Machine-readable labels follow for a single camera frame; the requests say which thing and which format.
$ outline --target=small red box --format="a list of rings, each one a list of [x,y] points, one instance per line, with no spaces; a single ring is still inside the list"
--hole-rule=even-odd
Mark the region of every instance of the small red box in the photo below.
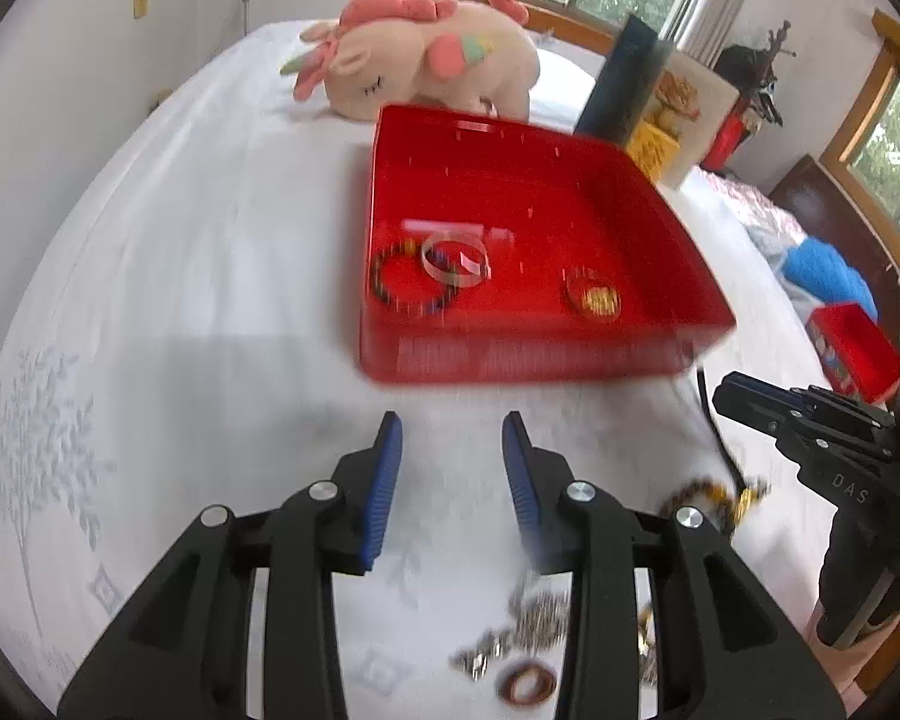
[[[866,403],[885,403],[900,384],[900,355],[859,303],[821,306],[807,334],[836,392]]]
[[[429,317],[372,292],[374,252],[434,230],[479,235],[491,278]],[[409,259],[386,288],[439,292]],[[567,272],[613,285],[612,322],[576,312]],[[506,382],[677,374],[735,326],[700,252],[619,148],[528,124],[391,105],[377,124],[360,362],[385,382]]]

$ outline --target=blue pillow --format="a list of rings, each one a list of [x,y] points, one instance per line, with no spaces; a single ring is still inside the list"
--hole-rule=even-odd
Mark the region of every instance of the blue pillow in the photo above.
[[[834,247],[808,238],[787,251],[783,277],[824,303],[855,301],[876,322],[876,303],[863,276],[852,269]]]

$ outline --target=bed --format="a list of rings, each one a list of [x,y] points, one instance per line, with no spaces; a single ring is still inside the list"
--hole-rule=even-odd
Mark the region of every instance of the bed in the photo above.
[[[278,506],[369,445],[386,409],[403,418],[405,450],[384,552],[370,575],[334,584],[352,717],[502,713],[493,680],[471,683],[448,659],[506,623],[523,569],[499,450],[508,410],[632,508],[655,511],[693,477],[730,483],[690,377],[418,389],[360,374],[373,128],[332,116],[321,94],[293,102],[277,69],[305,25],[256,31],[141,126],[61,226],[7,334],[0,646],[49,707],[204,506]],[[532,121],[569,129],[593,81],[540,56]],[[698,172],[662,192],[737,317],[703,358],[711,384],[743,370],[824,386],[787,296],[720,196]],[[725,420],[721,429],[745,474],[773,485],[734,544],[802,625],[833,509],[769,439]],[[255,716],[261,641],[255,617]]]

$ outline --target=stuffed unicorn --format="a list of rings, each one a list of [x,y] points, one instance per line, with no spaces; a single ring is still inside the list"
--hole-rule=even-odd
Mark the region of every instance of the stuffed unicorn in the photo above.
[[[540,75],[522,28],[528,15],[516,0],[352,0],[336,25],[303,31],[304,42],[319,45],[281,74],[298,74],[296,100],[323,83],[334,111],[363,122],[414,98],[469,113],[492,104],[498,116],[525,122]]]

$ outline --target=metal bolt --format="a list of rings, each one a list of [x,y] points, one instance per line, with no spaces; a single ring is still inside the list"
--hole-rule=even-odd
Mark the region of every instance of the metal bolt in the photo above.
[[[586,503],[597,497],[597,490],[589,482],[571,482],[567,485],[567,496],[572,501]]]
[[[310,498],[314,501],[332,501],[337,497],[340,488],[334,482],[314,482],[310,485]]]
[[[204,528],[216,528],[218,525],[223,525],[224,522],[227,522],[227,519],[230,519],[230,512],[219,504],[208,506],[200,512],[200,523]]]
[[[703,525],[703,515],[699,509],[692,506],[684,506],[677,509],[677,522],[684,528],[698,528]]]

